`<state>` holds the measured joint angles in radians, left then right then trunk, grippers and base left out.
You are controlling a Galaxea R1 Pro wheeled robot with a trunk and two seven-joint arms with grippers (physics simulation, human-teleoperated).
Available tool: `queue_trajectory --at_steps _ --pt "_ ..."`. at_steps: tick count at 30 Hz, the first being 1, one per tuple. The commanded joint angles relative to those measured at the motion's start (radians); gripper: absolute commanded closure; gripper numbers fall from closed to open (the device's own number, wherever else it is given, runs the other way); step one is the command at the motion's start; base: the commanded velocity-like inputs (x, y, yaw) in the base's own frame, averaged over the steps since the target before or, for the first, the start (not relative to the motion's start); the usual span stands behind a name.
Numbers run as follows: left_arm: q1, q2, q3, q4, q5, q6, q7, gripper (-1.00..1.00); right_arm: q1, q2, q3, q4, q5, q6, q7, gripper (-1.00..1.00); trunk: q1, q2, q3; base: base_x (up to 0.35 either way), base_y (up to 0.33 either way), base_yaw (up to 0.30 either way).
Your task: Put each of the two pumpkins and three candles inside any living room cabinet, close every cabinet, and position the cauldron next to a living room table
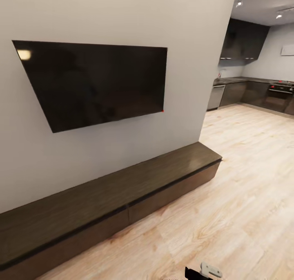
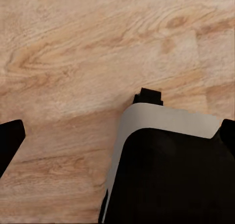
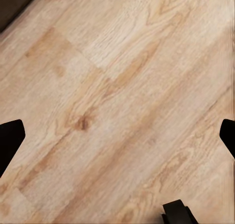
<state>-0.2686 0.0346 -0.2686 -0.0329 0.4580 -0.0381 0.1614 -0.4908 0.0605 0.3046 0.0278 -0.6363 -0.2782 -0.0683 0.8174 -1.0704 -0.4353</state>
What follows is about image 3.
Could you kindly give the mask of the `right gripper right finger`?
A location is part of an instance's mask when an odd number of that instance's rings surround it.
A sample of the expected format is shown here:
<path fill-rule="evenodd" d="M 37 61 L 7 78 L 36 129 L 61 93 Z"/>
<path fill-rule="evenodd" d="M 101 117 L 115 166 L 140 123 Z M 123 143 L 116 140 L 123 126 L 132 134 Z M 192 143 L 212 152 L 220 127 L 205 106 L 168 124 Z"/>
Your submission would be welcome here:
<path fill-rule="evenodd" d="M 219 136 L 235 159 L 235 121 L 224 119 Z"/>

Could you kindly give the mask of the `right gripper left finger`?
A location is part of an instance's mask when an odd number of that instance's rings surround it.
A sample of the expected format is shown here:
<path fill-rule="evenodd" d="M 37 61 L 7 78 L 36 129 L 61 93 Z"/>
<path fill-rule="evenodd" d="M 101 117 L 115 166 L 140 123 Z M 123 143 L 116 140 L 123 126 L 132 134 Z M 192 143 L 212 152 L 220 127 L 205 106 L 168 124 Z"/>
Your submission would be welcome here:
<path fill-rule="evenodd" d="M 0 178 L 25 139 L 22 120 L 0 124 Z"/>

